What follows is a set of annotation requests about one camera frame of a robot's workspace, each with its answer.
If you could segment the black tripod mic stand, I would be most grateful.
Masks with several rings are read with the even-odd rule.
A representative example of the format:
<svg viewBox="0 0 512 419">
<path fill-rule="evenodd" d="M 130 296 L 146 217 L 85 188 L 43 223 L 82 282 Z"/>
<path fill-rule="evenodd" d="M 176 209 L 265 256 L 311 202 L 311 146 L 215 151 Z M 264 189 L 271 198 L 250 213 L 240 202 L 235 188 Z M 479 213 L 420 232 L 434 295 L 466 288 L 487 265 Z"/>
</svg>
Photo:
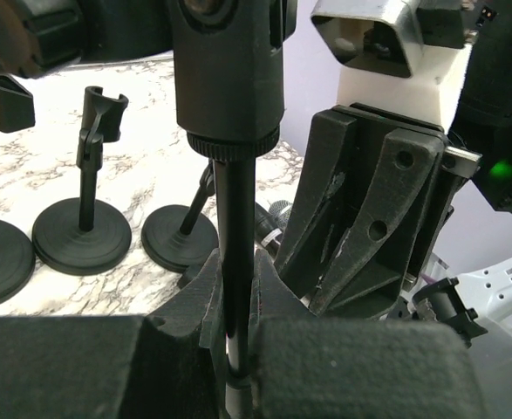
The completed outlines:
<svg viewBox="0 0 512 419">
<path fill-rule="evenodd" d="M 0 1 L 2 75 L 174 54 L 178 125 L 214 163 L 225 415 L 251 404 L 256 158 L 279 139 L 282 46 L 295 26 L 291 1 Z"/>
</svg>

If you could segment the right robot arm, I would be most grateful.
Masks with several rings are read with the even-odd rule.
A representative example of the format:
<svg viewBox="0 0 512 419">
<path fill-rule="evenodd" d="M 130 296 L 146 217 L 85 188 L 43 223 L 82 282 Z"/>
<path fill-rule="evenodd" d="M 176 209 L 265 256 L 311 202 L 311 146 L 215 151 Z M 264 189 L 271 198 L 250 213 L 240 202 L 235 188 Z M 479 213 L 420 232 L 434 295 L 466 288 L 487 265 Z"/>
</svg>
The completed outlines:
<svg viewBox="0 0 512 419">
<path fill-rule="evenodd" d="M 275 259 L 319 316 L 373 319 L 423 272 L 455 193 L 512 214 L 512 1 L 320 1 L 342 66 Z"/>
</svg>

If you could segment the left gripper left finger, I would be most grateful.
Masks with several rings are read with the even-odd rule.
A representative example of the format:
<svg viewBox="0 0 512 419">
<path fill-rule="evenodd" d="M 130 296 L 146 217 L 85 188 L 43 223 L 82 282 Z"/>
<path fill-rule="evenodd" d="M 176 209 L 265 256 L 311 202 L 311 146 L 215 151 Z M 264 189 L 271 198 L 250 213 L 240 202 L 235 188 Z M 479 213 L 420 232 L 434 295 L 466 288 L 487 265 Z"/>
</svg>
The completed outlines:
<svg viewBox="0 0 512 419">
<path fill-rule="evenodd" d="M 220 258 L 148 315 L 0 317 L 0 418 L 222 418 Z"/>
</svg>

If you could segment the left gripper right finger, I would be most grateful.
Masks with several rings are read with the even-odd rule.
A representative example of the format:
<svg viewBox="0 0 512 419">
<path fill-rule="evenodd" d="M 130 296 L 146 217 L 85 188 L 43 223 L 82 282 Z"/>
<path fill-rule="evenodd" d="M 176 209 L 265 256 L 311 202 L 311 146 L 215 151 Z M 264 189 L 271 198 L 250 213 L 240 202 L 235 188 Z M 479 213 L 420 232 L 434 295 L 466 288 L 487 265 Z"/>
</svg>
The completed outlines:
<svg viewBox="0 0 512 419">
<path fill-rule="evenodd" d="M 468 351 L 440 323 L 319 318 L 257 251 L 249 321 L 257 418 L 486 418 Z"/>
</svg>

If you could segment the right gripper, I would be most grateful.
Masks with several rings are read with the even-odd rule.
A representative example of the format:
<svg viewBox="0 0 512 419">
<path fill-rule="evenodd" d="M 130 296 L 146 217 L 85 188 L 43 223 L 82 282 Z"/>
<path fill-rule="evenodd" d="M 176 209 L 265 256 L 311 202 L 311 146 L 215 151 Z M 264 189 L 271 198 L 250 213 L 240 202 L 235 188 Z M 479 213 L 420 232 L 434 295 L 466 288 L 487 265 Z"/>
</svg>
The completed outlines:
<svg viewBox="0 0 512 419">
<path fill-rule="evenodd" d="M 369 113 L 388 126 L 370 187 Z M 455 193 L 477 169 L 478 154 L 459 153 L 432 122 L 361 104 L 317 113 L 275 261 L 283 282 L 321 284 L 310 303 L 318 316 L 389 312 L 419 282 Z"/>
</svg>

